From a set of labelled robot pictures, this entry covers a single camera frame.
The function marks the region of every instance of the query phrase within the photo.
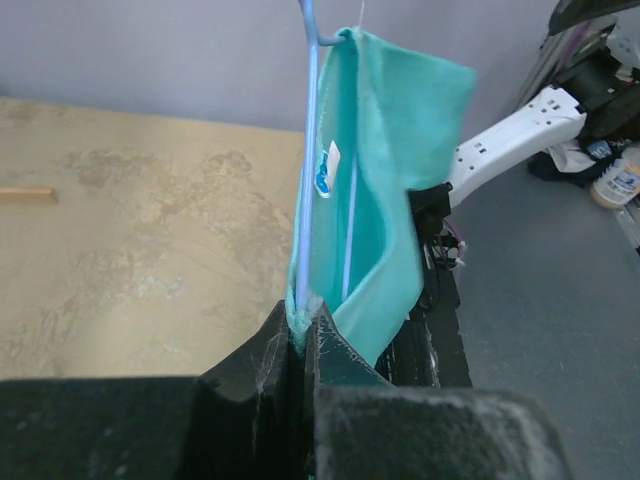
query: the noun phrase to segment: clothing tag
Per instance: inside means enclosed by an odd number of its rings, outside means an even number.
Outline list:
[[[597,160],[602,160],[613,155],[609,144],[604,140],[599,140],[595,143],[592,143],[587,147],[587,150],[589,151],[591,156]]]
[[[318,190],[322,198],[331,197],[339,165],[340,150],[338,150],[335,142],[331,142],[329,152],[322,152],[322,161],[320,162],[318,173],[316,173],[316,190]]]

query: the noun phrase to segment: gray surface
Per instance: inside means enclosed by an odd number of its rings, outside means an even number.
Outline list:
[[[613,214],[519,165],[454,219],[474,386],[538,398],[577,479],[640,478],[640,258]]]
[[[327,34],[363,0],[316,0]],[[363,26],[478,71],[468,137],[502,118],[557,0],[367,0]],[[0,0],[0,94],[301,131],[296,0]]]

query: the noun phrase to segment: concrete floor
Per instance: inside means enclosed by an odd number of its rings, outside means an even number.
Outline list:
[[[614,215],[524,165],[453,216],[469,244],[458,310],[477,388],[536,397],[575,477],[640,471],[640,258]]]

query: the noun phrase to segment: teal cloth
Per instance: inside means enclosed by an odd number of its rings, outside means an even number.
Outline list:
[[[327,303],[342,336],[374,365],[422,289],[407,190],[447,179],[475,73],[359,28],[340,35],[347,40],[330,49],[320,76],[316,171],[332,141],[341,162],[331,198],[314,191],[310,284],[312,294]],[[350,294],[343,302],[354,155],[353,259]],[[300,195],[299,190],[285,302],[294,343],[302,352],[313,312],[296,311],[294,300]]]

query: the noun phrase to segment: stained floor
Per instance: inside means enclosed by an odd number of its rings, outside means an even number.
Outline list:
[[[469,244],[458,315],[474,386],[545,405],[577,479],[637,479],[640,257],[614,215],[521,165],[453,218]]]
[[[300,134],[0,99],[0,378],[198,374],[282,298]]]

